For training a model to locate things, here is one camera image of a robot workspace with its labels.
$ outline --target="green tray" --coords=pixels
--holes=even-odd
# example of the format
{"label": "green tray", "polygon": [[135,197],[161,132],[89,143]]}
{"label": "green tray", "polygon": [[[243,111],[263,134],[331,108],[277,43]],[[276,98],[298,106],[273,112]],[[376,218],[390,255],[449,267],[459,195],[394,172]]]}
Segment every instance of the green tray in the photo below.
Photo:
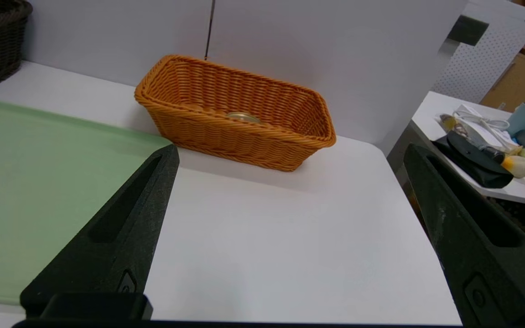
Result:
{"label": "green tray", "polygon": [[171,142],[0,102],[0,303],[19,294]]}

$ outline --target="round metal object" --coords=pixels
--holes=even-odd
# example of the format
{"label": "round metal object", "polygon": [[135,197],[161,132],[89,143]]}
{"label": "round metal object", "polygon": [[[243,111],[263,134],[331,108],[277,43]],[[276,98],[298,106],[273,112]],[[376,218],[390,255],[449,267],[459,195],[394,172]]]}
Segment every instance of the round metal object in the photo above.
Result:
{"label": "round metal object", "polygon": [[248,113],[244,113],[244,112],[232,112],[232,113],[228,113],[226,114],[227,118],[237,118],[241,121],[246,121],[246,122],[253,122],[253,123],[260,123],[261,120],[259,120],[258,118],[256,118],[256,116],[252,116]]}

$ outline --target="black bag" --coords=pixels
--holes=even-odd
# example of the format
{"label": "black bag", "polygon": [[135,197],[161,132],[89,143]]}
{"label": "black bag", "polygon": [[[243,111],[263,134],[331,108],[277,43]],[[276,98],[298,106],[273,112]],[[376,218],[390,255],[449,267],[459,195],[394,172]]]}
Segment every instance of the black bag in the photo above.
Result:
{"label": "black bag", "polygon": [[433,141],[452,162],[485,188],[503,188],[513,175],[454,131]]}

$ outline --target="white backdrop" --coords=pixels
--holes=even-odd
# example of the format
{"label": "white backdrop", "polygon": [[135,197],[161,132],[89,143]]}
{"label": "white backdrop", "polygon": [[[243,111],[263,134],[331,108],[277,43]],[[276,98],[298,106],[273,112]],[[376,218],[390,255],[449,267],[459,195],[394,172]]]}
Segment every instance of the white backdrop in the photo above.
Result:
{"label": "white backdrop", "polygon": [[217,0],[213,62],[310,87],[338,135],[385,154],[442,66],[467,0]]}
{"label": "white backdrop", "polygon": [[[136,86],[161,56],[206,52],[211,0],[31,3],[38,64]],[[388,154],[452,54],[439,48],[466,3],[217,0],[208,55],[319,91],[339,135]]]}
{"label": "white backdrop", "polygon": [[29,0],[27,60],[137,86],[166,54],[203,58],[211,0]]}

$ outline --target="white desk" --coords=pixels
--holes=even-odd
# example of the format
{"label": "white desk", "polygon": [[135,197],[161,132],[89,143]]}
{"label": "white desk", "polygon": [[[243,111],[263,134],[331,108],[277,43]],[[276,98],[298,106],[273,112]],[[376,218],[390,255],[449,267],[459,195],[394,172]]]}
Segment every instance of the white desk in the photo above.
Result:
{"label": "white desk", "polygon": [[[0,100],[145,127],[133,90],[27,62],[0,84]],[[144,291],[153,319],[460,324],[435,252],[373,145],[339,137],[290,174],[179,152]],[[21,319],[0,317],[1,327]]]}
{"label": "white desk", "polygon": [[466,102],[464,100],[440,95],[439,93],[431,91],[427,97],[425,97],[425,100],[423,100],[421,106],[412,117],[410,125],[416,131],[419,137],[425,141],[429,148],[433,149],[442,158],[445,158],[453,166],[453,168],[459,172],[459,174],[464,177],[465,180],[469,182],[469,184],[473,186],[473,188],[479,191],[481,195],[494,197],[497,199],[516,201],[518,203],[525,203],[525,177],[522,179],[514,178],[512,182],[509,183],[509,185],[500,189],[487,189],[481,187],[477,182],[469,177],[468,174],[466,174],[456,164],[454,164],[454,162],[451,162],[448,158],[442,155],[431,143],[431,140],[436,140],[446,135],[443,128],[437,121],[435,121],[435,116],[441,113],[452,114],[460,104],[466,104],[473,107],[475,110],[477,110],[477,112],[479,112],[479,114],[485,116],[486,118],[507,120],[511,115],[510,113],[504,112],[503,110],[489,108],[487,106],[482,106],[473,102]]}

